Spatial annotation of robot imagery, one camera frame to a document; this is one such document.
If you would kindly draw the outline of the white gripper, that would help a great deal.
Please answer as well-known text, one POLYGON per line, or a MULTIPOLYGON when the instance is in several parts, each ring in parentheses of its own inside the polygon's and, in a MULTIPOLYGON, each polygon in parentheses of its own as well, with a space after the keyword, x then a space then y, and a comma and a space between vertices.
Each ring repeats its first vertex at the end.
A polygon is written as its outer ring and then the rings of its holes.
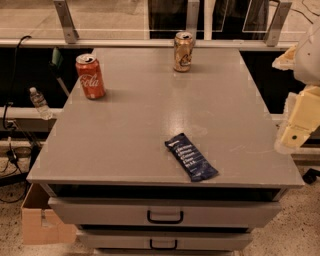
POLYGON ((281 154, 296 152, 320 126, 320 19, 299 42, 277 57, 272 67, 292 70, 294 78, 307 85, 298 94, 290 92, 285 101, 274 148, 281 154))

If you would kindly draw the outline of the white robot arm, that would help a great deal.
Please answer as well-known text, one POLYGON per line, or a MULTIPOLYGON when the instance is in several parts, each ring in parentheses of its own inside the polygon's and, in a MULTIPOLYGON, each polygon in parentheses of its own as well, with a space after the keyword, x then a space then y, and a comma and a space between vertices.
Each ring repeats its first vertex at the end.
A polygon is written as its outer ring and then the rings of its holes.
POLYGON ((292 70, 294 78, 305 84, 299 93, 288 94, 274 143, 278 153, 292 154, 320 126, 320 20, 296 45, 277 57, 272 67, 292 70))

